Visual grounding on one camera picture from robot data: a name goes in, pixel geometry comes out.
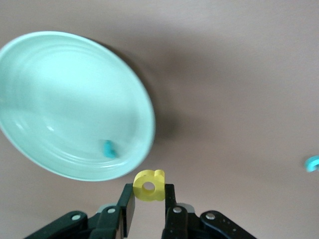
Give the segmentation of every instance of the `gray surface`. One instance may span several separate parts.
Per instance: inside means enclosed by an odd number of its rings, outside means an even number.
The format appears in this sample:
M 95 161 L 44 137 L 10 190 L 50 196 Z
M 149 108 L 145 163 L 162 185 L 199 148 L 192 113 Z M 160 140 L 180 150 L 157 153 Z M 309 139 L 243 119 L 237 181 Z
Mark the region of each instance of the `gray surface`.
M 310 1 L 0 1 L 0 46 L 67 31 L 133 57 L 156 105 L 151 153 L 107 182 L 54 175 L 0 134 L 0 237 L 117 201 L 143 169 L 163 169 L 178 201 L 214 209 L 259 239 L 318 238 L 319 4 Z M 160 238 L 161 203 L 137 201 L 130 239 Z

